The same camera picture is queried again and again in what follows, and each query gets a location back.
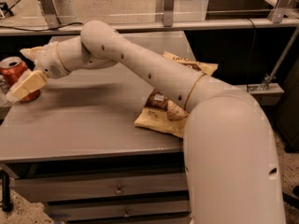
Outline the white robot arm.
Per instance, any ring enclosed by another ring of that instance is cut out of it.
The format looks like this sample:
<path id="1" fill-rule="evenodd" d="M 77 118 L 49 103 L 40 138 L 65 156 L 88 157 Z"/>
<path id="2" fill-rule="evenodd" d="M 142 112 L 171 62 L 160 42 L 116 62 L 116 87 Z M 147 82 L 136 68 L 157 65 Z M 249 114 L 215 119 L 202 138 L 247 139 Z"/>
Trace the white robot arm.
<path id="1" fill-rule="evenodd" d="M 138 46 L 102 21 L 87 22 L 75 38 L 22 53 L 36 68 L 10 88 L 10 102 L 51 78 L 122 63 L 188 112 L 190 224 L 286 224 L 272 127 L 249 93 Z"/>

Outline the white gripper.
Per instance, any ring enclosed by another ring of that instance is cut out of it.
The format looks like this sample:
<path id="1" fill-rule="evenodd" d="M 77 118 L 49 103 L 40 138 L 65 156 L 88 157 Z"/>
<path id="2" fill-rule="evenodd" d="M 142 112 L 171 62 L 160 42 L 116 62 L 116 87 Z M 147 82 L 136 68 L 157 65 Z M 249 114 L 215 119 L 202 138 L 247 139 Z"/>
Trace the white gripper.
<path id="1" fill-rule="evenodd" d="M 43 47 L 21 49 L 20 53 L 26 59 L 34 61 L 36 69 L 39 70 L 26 70 L 10 87 L 6 98 L 12 103 L 19 102 L 32 92 L 43 88 L 48 83 L 48 77 L 58 79 L 70 74 L 59 58 L 58 42 L 52 42 Z"/>

